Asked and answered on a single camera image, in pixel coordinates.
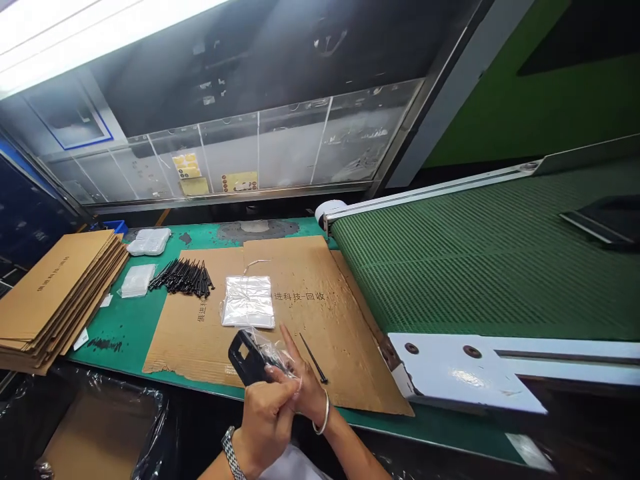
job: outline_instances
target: wrist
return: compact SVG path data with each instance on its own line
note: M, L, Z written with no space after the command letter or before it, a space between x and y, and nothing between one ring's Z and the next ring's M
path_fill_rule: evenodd
M235 458L238 460L238 466L240 466L240 470L242 470L245 478L247 480L257 480L265 469L260 468L258 462L256 462L256 458L247 443L242 428L239 428L233 433L231 446L233 446Z
M325 428L325 431L324 431L324 436L327 439L332 434L334 434L341 418L342 416L340 416L340 412L338 412L338 410L333 405L331 405L329 407L329 418L327 420L327 427Z

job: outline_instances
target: cardboard box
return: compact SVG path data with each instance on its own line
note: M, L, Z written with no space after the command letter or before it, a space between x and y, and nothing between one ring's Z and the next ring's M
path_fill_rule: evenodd
M220 318L225 278L242 275L252 261L268 260L250 266L247 275L270 277L276 324L289 328L298 350L311 362L300 339L304 334L329 379L326 388L332 402L413 415L380 353L376 333L341 273L341 268L348 270L346 263L338 266L323 237L248 241L240 248L183 251L181 257L204 260L216 289L202 301L182 294L167 296L144 372L172 370L195 381L242 387L227 356L236 329L223 327ZM280 340L278 329L261 333L273 342Z

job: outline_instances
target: green conveyor belt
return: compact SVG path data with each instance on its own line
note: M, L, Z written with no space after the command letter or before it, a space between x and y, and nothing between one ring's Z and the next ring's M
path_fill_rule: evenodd
M640 193L640 160L344 217L332 233L382 330L640 339L640 254L558 217Z

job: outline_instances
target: silver bracelet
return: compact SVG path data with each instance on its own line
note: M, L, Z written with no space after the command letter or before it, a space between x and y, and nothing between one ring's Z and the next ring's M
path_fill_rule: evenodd
M327 422L329 422L329 394L327 393L326 390L325 390L325 396L327 398L327 406L325 408L325 422L322 424L322 428L318 430L318 428L316 428L315 426L315 423L311 422L311 424L313 425L313 431L315 432L316 435L322 435L325 432L325 428L327 428Z

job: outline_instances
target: wristwatch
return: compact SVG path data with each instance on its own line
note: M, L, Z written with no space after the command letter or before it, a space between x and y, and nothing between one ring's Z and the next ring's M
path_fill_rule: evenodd
M233 478L235 480L247 480L245 474L242 473L242 470L240 469L240 465L238 465L238 459L235 457L235 452L233 451L233 445L231 444L233 432L235 432L235 427L229 427L225 436L222 437L222 448L227 456L227 461L229 462Z

